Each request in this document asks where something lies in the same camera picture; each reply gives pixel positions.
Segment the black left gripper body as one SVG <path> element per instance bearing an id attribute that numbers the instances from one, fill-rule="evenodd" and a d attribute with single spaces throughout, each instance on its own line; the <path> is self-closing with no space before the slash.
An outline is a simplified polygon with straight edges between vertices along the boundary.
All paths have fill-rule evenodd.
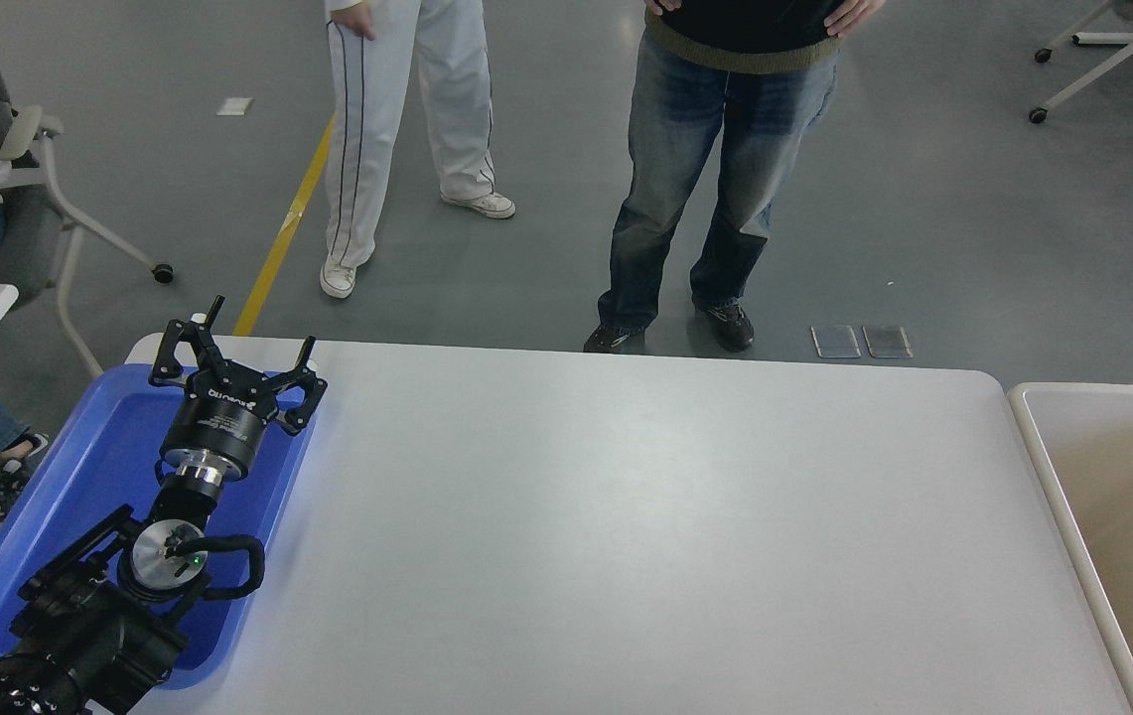
<path id="1" fill-rule="evenodd" d="M 182 376 L 184 398 L 161 443 L 161 457 L 176 467 L 184 456 L 208 452 L 249 468 L 258 453 L 276 397 L 266 389 L 266 372 L 231 363 L 229 375 L 212 369 Z"/>

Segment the person's hand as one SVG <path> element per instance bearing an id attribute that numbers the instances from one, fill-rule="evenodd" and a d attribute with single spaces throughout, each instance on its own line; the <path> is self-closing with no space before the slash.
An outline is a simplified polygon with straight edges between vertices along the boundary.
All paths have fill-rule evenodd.
<path id="1" fill-rule="evenodd" d="M 370 1 L 326 1 L 327 18 L 335 26 L 349 29 L 353 36 L 376 39 Z"/>

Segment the person's left hand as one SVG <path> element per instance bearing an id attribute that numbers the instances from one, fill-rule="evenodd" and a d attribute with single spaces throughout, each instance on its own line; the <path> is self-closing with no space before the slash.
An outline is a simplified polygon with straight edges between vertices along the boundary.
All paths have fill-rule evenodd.
<path id="1" fill-rule="evenodd" d="M 876 12 L 880 12 L 885 5 L 887 5 L 885 0 L 842 1 L 824 18 L 823 24 L 826 36 L 846 39 L 858 27 L 861 27 L 862 24 L 872 18 Z"/>

